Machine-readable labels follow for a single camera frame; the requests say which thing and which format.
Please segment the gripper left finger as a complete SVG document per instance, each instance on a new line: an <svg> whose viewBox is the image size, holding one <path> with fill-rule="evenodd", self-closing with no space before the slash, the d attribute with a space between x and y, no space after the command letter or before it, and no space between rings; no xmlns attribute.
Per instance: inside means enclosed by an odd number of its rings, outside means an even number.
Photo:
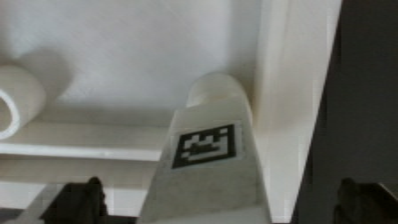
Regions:
<svg viewBox="0 0 398 224"><path fill-rule="evenodd" d="M105 224L109 210L98 177L45 191L15 224Z"/></svg>

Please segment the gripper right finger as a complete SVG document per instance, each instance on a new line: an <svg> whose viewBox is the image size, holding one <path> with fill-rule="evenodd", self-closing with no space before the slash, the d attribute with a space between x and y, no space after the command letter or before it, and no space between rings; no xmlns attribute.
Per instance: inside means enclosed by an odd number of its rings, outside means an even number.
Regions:
<svg viewBox="0 0 398 224"><path fill-rule="evenodd" d="M398 183L342 180L333 224L398 224Z"/></svg>

